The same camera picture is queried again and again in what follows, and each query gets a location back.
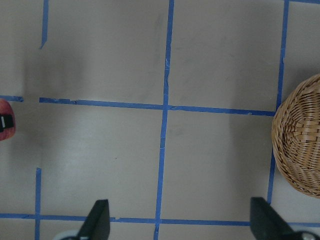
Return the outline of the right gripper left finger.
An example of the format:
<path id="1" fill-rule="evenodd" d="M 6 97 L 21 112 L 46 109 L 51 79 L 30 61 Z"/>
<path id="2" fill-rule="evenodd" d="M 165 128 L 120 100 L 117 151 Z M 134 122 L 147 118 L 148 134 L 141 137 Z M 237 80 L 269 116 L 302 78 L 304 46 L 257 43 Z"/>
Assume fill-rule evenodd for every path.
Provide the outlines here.
<path id="1" fill-rule="evenodd" d="M 77 240 L 107 240 L 110 236 L 110 210 L 107 199 L 97 200 L 76 235 Z"/>

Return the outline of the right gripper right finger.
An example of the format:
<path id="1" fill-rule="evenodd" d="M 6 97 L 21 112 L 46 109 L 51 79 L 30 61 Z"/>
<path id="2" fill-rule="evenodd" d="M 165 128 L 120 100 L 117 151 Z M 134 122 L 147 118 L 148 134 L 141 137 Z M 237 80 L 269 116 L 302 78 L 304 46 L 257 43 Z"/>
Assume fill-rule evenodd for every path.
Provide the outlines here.
<path id="1" fill-rule="evenodd" d="M 263 197 L 250 199 L 250 230 L 256 240 L 287 240 L 295 232 Z"/>

